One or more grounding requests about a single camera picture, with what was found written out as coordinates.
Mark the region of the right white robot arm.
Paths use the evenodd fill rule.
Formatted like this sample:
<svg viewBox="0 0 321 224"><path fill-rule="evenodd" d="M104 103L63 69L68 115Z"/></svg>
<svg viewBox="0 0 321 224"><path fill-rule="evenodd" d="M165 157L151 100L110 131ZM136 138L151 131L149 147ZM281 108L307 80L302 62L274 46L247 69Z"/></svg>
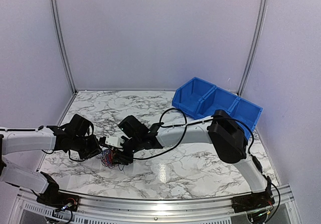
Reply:
<svg viewBox="0 0 321 224"><path fill-rule="evenodd" d="M259 208L268 200L271 180L263 174L260 162L250 153L251 144L244 132L246 125L222 109L192 122L165 125L159 121L150 128L130 115L118 127L124 136L109 137L106 144L113 147L115 159L123 165L132 163L134 153L141 150L164 147L172 150L180 144L207 143L214 146L221 161L232 164L244 177L252 192L248 203L253 208Z"/></svg>

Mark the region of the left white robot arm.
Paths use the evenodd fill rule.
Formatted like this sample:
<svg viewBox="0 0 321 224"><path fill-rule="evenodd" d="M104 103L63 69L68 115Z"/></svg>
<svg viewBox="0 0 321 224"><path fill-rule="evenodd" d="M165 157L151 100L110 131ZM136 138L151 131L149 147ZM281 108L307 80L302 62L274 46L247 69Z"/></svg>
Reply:
<svg viewBox="0 0 321 224"><path fill-rule="evenodd" d="M1 128L1 182L22 186L43 195L52 206L63 203L59 185L48 174L31 171L12 163L5 155L34 150L78 153L78 162L95 157L101 152L93 134L93 124L75 114L69 123L62 126L40 126L35 129Z"/></svg>

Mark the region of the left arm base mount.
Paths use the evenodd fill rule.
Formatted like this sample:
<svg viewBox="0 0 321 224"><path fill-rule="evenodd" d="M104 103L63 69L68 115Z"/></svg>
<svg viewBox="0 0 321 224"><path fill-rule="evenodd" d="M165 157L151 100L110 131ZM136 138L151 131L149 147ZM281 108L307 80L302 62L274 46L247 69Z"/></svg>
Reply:
<svg viewBox="0 0 321 224"><path fill-rule="evenodd" d="M77 211L80 196L67 194L60 191L46 191L45 193L36 194L37 202L54 207L56 211Z"/></svg>

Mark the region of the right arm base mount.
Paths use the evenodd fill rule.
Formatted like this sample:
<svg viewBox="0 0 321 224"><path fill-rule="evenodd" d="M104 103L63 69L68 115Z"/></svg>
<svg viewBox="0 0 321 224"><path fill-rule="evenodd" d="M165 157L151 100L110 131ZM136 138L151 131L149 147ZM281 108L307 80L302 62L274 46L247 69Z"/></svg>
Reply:
<svg viewBox="0 0 321 224"><path fill-rule="evenodd" d="M235 213L251 211L275 204L274 196L268 192L250 193L232 197L232 208Z"/></svg>

